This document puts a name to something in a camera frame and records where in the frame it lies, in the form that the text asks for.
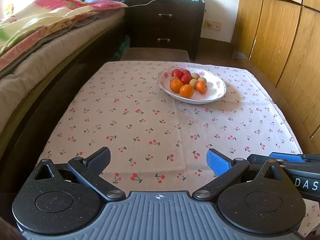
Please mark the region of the orange mandarin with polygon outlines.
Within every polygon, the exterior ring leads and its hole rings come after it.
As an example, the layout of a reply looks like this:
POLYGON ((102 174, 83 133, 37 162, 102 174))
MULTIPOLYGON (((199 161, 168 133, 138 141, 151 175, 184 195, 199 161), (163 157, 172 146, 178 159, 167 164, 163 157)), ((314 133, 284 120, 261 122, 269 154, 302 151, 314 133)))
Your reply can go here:
POLYGON ((191 85, 183 85, 179 90, 179 94, 183 98, 190 99, 194 94, 194 88, 191 85))
POLYGON ((206 94, 208 90, 207 83, 205 81, 197 81, 196 90, 202 95, 206 94))
POLYGON ((180 79, 177 80, 173 80, 170 82, 170 89, 172 92, 174 93, 179 93, 180 92, 180 88, 183 86, 184 84, 181 82, 180 79))

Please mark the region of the brown longan small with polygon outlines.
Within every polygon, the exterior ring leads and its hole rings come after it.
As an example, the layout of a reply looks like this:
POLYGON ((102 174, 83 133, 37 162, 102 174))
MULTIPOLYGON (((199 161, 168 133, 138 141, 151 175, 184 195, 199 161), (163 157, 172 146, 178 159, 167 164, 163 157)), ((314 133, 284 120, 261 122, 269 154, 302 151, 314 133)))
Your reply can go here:
POLYGON ((197 79, 191 79, 189 82, 189 85, 191 85, 193 87, 193 89, 196 89, 197 82, 198 82, 197 79))

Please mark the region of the red tomato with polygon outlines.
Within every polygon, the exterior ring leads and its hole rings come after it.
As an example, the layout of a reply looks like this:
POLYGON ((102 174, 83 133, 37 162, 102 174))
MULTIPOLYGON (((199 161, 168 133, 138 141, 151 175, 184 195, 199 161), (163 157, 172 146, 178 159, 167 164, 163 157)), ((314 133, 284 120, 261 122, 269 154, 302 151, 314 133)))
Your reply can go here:
POLYGON ((185 74, 185 75, 191 75, 191 73, 190 73, 190 71, 189 70, 183 70, 183 74, 185 74))
POLYGON ((172 77, 176 77, 178 79, 180 79, 183 75, 183 72, 180 70, 180 69, 174 69, 172 72, 171 72, 171 76, 172 77))
POLYGON ((189 82, 191 81, 192 77, 191 75, 189 74, 183 74, 180 78, 181 82, 184 84, 184 85, 188 85, 189 82))

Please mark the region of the white floral plate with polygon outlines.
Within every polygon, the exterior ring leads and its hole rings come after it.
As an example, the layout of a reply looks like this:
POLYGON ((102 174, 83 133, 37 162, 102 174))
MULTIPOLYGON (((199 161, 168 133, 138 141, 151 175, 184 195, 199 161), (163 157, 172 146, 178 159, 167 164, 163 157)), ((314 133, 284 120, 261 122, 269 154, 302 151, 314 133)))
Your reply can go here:
POLYGON ((226 84, 220 77, 203 68, 187 66, 182 67, 181 70, 188 70, 191 73, 197 73, 200 75, 200 77, 205 78, 208 83, 208 90, 206 94, 202 95, 199 92, 194 92, 190 99, 184 98, 179 93, 175 93, 170 89, 170 78, 174 69, 176 69, 176 67, 166 68, 165 70, 161 71, 157 76, 157 82, 161 89, 163 89, 169 96, 181 102, 202 105, 219 100, 226 93, 226 84))

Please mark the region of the cherry print tablecloth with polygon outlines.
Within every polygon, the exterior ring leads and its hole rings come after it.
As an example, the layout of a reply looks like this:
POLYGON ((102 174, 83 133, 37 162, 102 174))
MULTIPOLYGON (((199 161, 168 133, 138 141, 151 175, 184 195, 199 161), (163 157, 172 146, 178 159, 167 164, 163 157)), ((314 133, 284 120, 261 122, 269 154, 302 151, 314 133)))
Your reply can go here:
POLYGON ((79 90, 49 137, 41 158, 66 163, 101 147, 111 151, 103 179, 133 196, 108 207, 88 239, 240 239, 227 233, 208 205, 188 205, 189 191, 215 179, 206 153, 230 158, 302 149, 280 109, 248 71, 176 62, 109 62, 79 90), (211 72, 219 100, 191 105, 160 88, 174 68, 211 72))

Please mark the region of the bed with beige mattress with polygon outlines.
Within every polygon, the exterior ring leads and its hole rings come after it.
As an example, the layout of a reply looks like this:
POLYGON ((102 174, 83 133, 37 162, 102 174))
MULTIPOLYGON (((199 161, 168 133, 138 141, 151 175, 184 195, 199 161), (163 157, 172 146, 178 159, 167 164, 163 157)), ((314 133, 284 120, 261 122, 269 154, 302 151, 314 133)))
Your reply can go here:
MULTIPOLYGON (((14 14, 33 1, 17 0, 14 14)), ((47 36, 1 72, 1 166, 14 152, 27 114, 41 93, 81 52, 122 24, 124 9, 101 12, 47 36)))

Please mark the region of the wooden wardrobe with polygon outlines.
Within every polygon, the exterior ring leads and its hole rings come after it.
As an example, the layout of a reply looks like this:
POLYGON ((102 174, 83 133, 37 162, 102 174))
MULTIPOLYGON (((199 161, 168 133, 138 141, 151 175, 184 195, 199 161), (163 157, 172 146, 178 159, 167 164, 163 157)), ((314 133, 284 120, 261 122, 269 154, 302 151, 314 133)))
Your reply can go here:
POLYGON ((232 44, 286 100, 301 142, 319 146, 319 0, 240 0, 232 44))

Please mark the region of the dark wooden stool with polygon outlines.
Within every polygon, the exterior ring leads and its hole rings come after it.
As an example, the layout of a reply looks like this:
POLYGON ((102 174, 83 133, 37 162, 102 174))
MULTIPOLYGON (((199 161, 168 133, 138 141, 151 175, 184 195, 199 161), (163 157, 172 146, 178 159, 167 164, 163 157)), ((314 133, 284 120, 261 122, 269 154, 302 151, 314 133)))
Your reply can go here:
POLYGON ((190 62, 186 50, 168 48, 129 48, 120 60, 190 62))

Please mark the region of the dark wooden nightstand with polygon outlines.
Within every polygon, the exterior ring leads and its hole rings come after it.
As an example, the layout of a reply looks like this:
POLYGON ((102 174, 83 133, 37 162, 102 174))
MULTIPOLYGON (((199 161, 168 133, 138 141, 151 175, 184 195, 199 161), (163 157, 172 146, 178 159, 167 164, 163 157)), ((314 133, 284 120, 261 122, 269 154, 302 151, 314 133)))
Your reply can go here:
POLYGON ((195 60, 204 6, 190 0, 127 0, 131 47, 186 50, 195 60))

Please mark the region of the green plastic bag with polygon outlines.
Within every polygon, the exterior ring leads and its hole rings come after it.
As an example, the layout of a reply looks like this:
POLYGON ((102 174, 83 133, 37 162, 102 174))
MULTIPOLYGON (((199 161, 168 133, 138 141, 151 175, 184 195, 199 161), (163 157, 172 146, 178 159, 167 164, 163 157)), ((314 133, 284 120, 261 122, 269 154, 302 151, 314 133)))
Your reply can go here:
POLYGON ((112 61, 119 61, 129 48, 130 48, 130 37, 127 35, 125 37, 124 42, 120 45, 120 47, 117 49, 114 56, 112 57, 112 61))

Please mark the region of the floral pink quilt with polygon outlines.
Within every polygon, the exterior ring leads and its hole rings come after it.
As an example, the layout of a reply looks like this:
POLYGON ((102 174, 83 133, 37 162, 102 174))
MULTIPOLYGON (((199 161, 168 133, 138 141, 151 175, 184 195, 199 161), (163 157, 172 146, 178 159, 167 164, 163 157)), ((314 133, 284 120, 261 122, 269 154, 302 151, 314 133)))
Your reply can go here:
POLYGON ((42 39, 101 12, 127 7, 116 1, 35 0, 1 22, 1 72, 42 39))

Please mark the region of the wall power socket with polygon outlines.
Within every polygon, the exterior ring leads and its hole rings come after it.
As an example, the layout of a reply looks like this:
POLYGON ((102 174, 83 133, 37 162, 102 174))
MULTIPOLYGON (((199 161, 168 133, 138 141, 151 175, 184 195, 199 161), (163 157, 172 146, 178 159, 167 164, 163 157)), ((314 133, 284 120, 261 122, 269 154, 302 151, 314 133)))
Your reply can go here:
POLYGON ((215 21, 210 21, 210 20, 205 20, 204 29, 220 31, 221 30, 221 23, 215 22, 215 21))

